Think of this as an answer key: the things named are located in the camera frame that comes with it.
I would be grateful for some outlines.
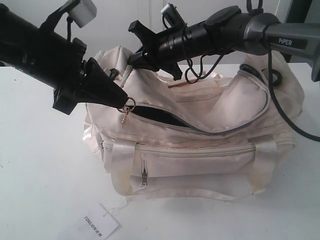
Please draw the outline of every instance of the white bag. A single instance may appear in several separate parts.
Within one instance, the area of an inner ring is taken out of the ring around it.
[[[214,73],[190,85],[132,69],[131,54],[117,47],[96,56],[102,69],[119,71],[115,82],[136,101],[124,126],[123,113],[99,104],[87,104],[85,119],[83,139],[103,160],[115,190],[123,196],[225,201],[263,192],[295,145],[271,102],[262,72],[268,56],[244,60],[261,79],[239,70],[234,78]],[[272,55],[272,68],[283,78],[276,97],[296,119],[304,92],[281,54]]]

